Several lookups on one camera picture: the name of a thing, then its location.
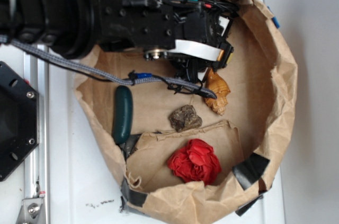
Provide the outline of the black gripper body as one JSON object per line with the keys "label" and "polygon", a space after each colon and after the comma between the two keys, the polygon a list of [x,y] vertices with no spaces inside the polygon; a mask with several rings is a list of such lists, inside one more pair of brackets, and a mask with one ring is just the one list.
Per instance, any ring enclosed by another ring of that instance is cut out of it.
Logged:
{"label": "black gripper body", "polygon": [[97,0],[97,44],[105,51],[141,50],[147,59],[218,70],[233,52],[227,32],[235,6],[218,0]]}

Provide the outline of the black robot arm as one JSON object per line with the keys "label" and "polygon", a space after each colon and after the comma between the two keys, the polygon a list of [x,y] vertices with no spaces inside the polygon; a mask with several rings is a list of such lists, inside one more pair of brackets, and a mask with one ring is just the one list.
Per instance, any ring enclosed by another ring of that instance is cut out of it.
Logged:
{"label": "black robot arm", "polygon": [[223,22],[237,11],[226,0],[1,0],[1,33],[66,59],[97,45],[219,69],[232,51]]}

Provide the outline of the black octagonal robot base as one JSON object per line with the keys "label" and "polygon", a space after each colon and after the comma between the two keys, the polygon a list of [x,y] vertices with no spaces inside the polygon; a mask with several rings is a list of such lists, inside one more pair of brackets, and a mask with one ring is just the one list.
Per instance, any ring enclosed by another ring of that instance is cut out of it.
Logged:
{"label": "black octagonal robot base", "polygon": [[38,93],[1,61],[1,181],[38,145]]}

